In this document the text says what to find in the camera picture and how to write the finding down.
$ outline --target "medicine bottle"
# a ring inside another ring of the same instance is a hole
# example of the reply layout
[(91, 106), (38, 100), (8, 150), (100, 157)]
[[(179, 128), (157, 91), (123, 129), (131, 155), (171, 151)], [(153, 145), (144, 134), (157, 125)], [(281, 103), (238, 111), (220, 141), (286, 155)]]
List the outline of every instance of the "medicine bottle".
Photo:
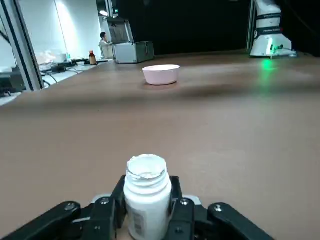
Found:
[(89, 61), (91, 65), (96, 65), (97, 60), (96, 60), (96, 55), (94, 54), (94, 51), (89, 51)]
[(169, 223), (172, 184), (166, 161), (153, 154), (128, 161), (124, 196), (129, 233), (135, 240), (162, 240)]

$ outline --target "bottle label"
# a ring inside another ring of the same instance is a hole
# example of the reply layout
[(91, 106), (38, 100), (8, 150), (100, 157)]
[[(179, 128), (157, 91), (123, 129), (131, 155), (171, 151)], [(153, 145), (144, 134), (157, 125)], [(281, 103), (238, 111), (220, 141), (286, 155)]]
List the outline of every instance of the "bottle label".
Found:
[(141, 237), (145, 237), (145, 218), (144, 218), (144, 212), (136, 209), (132, 209), (127, 205), (127, 211), (128, 215), (131, 218), (131, 226), (135, 233)]
[(136, 210), (132, 211), (133, 224), (135, 232), (141, 237), (145, 236), (145, 219), (142, 215), (142, 212)]

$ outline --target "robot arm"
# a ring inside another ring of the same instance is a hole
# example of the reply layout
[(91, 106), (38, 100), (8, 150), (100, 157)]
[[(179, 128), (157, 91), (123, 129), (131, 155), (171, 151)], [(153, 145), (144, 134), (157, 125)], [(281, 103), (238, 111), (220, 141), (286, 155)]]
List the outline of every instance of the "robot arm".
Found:
[(253, 57), (291, 56), (291, 41), (283, 35), (280, 27), (281, 9), (273, 0), (254, 0), (256, 26), (253, 34)]

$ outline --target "green light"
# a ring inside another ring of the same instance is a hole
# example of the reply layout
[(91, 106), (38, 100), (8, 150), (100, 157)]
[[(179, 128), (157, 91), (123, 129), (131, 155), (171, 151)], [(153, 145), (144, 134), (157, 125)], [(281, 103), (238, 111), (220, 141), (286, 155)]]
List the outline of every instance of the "green light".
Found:
[(264, 59), (262, 61), (262, 69), (263, 70), (270, 70), (272, 68), (272, 60), (271, 59)]
[(271, 84), (271, 74), (269, 71), (265, 71), (261, 74), (260, 78), (259, 78), (259, 86), (261, 87), (261, 89), (263, 90), (267, 90), (270, 87)]

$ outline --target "bottle rim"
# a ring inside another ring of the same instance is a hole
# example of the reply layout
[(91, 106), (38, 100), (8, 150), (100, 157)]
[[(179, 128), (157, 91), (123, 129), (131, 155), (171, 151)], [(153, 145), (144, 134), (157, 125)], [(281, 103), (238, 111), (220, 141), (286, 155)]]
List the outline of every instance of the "bottle rim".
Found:
[(154, 154), (133, 156), (126, 166), (126, 174), (136, 180), (152, 180), (167, 171), (166, 161)]

